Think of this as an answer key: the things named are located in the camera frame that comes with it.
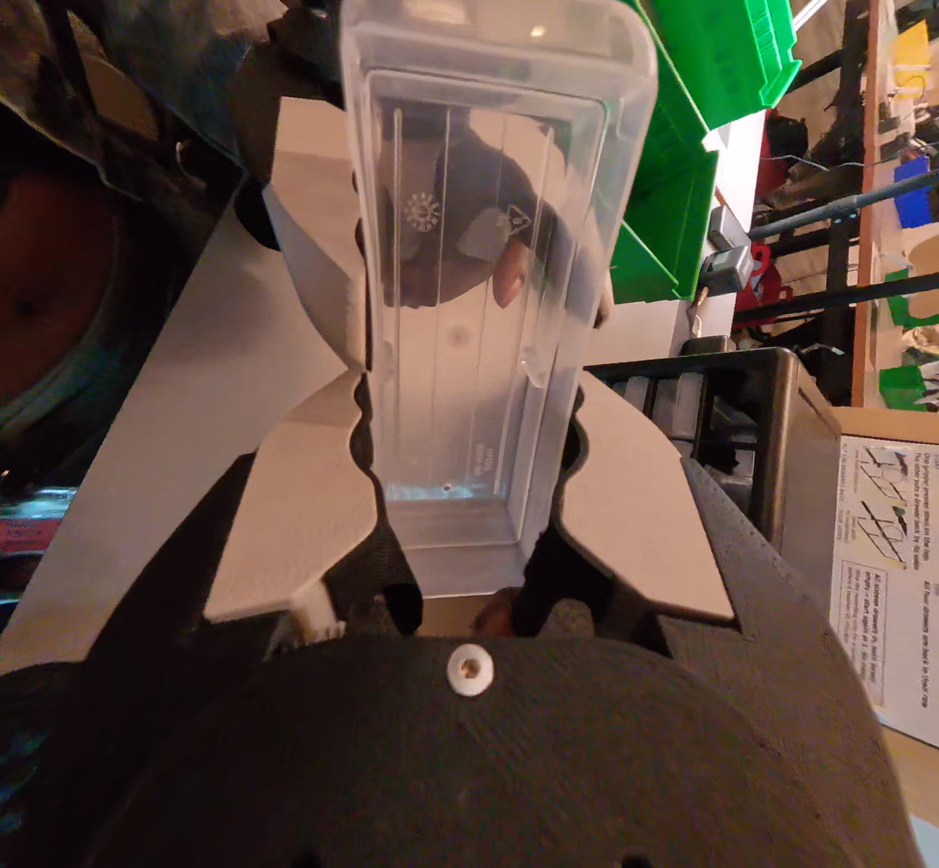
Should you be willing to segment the set of small cabinet drawers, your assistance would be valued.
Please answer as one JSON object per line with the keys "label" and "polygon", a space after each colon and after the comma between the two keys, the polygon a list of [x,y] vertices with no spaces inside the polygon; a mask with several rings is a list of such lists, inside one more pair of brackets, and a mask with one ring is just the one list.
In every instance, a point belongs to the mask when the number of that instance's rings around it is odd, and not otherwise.
{"label": "set of small cabinet drawers", "polygon": [[758,449],[757,423],[708,384],[704,374],[632,376],[611,389],[649,417],[679,455],[724,474],[750,477]]}

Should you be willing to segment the blue pole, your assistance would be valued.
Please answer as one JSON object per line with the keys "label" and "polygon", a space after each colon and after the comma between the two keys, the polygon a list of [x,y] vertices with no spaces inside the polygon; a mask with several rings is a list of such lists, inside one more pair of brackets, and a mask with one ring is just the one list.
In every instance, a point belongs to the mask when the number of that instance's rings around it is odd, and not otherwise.
{"label": "blue pole", "polygon": [[747,236],[752,241],[771,238],[824,220],[833,220],[840,215],[858,212],[878,202],[894,199],[920,189],[931,189],[937,182],[938,172],[929,171],[867,193],[845,196],[822,206],[811,208],[797,206],[790,215],[784,218],[780,217],[765,225],[751,228]]}

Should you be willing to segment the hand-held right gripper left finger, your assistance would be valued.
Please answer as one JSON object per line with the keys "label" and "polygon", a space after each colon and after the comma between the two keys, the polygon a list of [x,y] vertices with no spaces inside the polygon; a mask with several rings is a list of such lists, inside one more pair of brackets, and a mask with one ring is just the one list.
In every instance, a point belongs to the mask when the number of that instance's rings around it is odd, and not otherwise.
{"label": "hand-held right gripper left finger", "polygon": [[364,374],[312,394],[259,446],[207,595],[213,624],[287,616],[313,643],[388,615],[403,635],[424,599],[373,471]]}

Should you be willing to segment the cardboard box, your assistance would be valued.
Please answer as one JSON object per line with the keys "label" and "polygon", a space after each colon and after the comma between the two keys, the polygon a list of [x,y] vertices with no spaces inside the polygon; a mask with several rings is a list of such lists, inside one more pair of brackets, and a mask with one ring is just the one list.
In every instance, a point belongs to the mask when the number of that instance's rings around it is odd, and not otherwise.
{"label": "cardboard box", "polygon": [[[830,622],[841,438],[869,437],[937,446],[937,415],[834,408],[808,381],[795,388],[786,432],[781,555],[802,576],[809,595]],[[914,834],[927,864],[935,866],[938,746],[888,727],[872,708],[898,771]]]}

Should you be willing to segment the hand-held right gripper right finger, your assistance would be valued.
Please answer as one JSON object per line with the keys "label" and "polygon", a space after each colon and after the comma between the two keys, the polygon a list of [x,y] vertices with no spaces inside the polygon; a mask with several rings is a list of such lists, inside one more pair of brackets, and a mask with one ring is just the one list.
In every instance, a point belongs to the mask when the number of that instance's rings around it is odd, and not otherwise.
{"label": "hand-held right gripper right finger", "polygon": [[600,637],[660,637],[663,619],[736,625],[678,451],[597,378],[582,378],[546,530],[512,605],[521,636],[565,601]]}

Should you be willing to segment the small blue bin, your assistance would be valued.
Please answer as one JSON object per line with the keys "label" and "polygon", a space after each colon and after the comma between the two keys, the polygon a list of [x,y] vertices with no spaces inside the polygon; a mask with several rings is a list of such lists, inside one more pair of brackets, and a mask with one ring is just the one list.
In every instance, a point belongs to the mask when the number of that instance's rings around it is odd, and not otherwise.
{"label": "small blue bin", "polygon": [[[895,183],[907,181],[931,172],[931,159],[927,155],[909,156],[893,172]],[[894,198],[902,229],[921,228],[935,222],[933,187],[920,186]]]}

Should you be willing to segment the black drawer cabinet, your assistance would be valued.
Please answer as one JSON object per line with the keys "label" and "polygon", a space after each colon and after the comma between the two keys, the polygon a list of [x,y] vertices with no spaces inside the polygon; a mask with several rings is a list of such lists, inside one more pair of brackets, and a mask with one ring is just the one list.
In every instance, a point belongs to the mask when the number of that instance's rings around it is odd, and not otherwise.
{"label": "black drawer cabinet", "polygon": [[786,432],[798,369],[796,356],[778,347],[587,367],[589,373],[610,389],[613,382],[632,376],[674,378],[682,373],[699,372],[719,396],[749,415],[758,426],[756,467],[752,476],[724,474],[691,460],[712,475],[778,552],[783,549]]}

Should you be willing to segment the white instruction sheet with drawings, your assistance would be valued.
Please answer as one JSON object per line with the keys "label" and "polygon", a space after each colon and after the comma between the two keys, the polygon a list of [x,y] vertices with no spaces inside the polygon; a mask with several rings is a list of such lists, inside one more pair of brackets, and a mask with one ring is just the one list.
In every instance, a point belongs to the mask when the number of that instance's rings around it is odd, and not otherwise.
{"label": "white instruction sheet with drawings", "polygon": [[882,721],[937,747],[937,446],[843,437],[839,453],[830,624]]}

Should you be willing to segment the person's dark patterned jacket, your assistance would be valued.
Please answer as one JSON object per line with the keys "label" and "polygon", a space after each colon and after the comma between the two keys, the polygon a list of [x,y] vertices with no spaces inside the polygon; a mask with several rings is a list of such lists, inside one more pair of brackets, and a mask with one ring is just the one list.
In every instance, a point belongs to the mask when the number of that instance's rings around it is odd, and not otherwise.
{"label": "person's dark patterned jacket", "polygon": [[240,177],[281,0],[2,0],[2,458],[106,428]]}

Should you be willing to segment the clear plastic drawer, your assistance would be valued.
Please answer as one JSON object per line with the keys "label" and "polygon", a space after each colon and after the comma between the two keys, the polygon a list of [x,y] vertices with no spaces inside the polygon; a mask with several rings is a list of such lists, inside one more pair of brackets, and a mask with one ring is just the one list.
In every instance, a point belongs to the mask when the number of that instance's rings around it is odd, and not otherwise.
{"label": "clear plastic drawer", "polygon": [[[375,467],[427,598],[521,583],[656,100],[617,0],[344,0]],[[508,240],[532,252],[506,309]]]}

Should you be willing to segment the black metal shelf rack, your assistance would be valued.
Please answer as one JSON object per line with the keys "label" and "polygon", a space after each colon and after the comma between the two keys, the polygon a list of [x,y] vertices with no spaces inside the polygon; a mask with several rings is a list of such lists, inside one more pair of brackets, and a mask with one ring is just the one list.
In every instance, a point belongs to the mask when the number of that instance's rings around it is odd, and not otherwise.
{"label": "black metal shelf rack", "polygon": [[[848,0],[842,42],[842,65],[837,104],[841,120],[860,108],[864,153],[861,192],[893,183],[893,167],[880,159],[881,110],[887,99],[887,73],[892,24],[896,18],[893,0]],[[932,290],[937,273],[907,277],[896,282],[878,282],[875,275],[876,216],[886,206],[881,201],[850,214],[773,236],[772,254],[793,254],[826,246],[826,288],[793,296],[792,299],[757,309],[734,313],[734,330],[753,330],[788,320],[809,321],[821,317],[822,345],[842,349],[851,359],[851,373],[843,380],[850,388],[847,407],[862,408],[872,364],[873,305],[893,295]]]}

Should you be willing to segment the person's left hand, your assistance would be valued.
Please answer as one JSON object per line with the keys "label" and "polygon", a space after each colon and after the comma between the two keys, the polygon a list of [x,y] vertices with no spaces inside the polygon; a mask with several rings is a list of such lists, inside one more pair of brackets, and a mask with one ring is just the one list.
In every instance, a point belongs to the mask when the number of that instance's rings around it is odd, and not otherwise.
{"label": "person's left hand", "polygon": [[532,252],[519,240],[508,240],[497,258],[491,275],[492,295],[500,309],[506,309],[523,289],[531,268]]}

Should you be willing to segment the small green bin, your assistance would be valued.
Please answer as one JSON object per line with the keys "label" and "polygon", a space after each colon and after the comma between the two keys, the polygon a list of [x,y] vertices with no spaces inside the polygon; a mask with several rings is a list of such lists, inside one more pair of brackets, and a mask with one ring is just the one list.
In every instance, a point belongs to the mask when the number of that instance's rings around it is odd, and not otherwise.
{"label": "small green bin", "polygon": [[880,370],[878,391],[888,410],[931,410],[925,380],[918,365],[901,365]]}
{"label": "small green bin", "polygon": [[938,289],[913,294],[893,295],[886,299],[895,326],[904,331],[938,324]]}

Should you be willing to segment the red object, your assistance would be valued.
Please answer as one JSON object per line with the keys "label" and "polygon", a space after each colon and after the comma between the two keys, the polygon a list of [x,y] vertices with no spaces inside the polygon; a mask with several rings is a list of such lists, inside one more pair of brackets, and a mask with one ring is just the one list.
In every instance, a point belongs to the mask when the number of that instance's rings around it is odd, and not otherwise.
{"label": "red object", "polygon": [[735,312],[740,313],[792,299],[792,287],[783,284],[779,270],[775,267],[770,246],[762,241],[752,241],[750,253],[753,260],[752,272],[746,286],[736,297]]}

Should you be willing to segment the green plastic bin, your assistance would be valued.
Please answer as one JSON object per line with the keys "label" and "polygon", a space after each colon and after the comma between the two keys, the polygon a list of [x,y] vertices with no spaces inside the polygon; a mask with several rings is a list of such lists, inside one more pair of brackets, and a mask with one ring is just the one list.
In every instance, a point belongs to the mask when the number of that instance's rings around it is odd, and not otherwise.
{"label": "green plastic bin", "polygon": [[667,160],[643,157],[609,268],[616,304],[694,297],[718,163],[701,144]]}
{"label": "green plastic bin", "polygon": [[650,0],[656,29],[710,131],[774,108],[801,62],[789,0]]}
{"label": "green plastic bin", "polygon": [[677,192],[694,183],[707,201],[715,187],[718,157],[705,149],[707,129],[644,0],[617,0],[631,7],[648,29],[658,63],[658,93],[641,152],[633,196]]}

